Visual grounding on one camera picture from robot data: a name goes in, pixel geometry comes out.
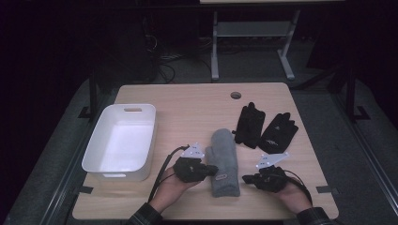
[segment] person's arm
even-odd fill
[[[270,194],[297,216],[300,225],[333,225],[325,211],[321,207],[313,207],[304,192],[290,182],[278,193]]]
[[[162,176],[161,184],[150,202],[146,202],[130,217],[127,225],[153,225],[162,220],[161,213],[175,203],[188,189],[200,182],[184,183],[175,176],[173,168],[167,169]]]

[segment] person's right hand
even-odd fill
[[[269,192],[269,194],[280,199],[294,214],[313,207],[304,192],[290,182],[287,182],[286,187],[278,193]]]

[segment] bin handle cutout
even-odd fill
[[[113,178],[113,177],[126,177],[126,175],[124,173],[104,173],[103,174],[104,177],[106,178]]]
[[[128,113],[129,112],[142,112],[143,109],[141,109],[141,108],[125,108],[124,111],[128,112]]]

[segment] person's left hand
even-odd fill
[[[156,211],[162,213],[164,209],[175,203],[187,190],[200,182],[184,183],[174,172],[173,167],[168,168],[161,177],[161,184],[155,197],[149,203]]]

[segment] gray cloth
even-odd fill
[[[208,165],[219,168],[211,177],[213,197],[240,196],[237,180],[237,149],[230,130],[218,129],[211,137],[211,146],[206,148]]]

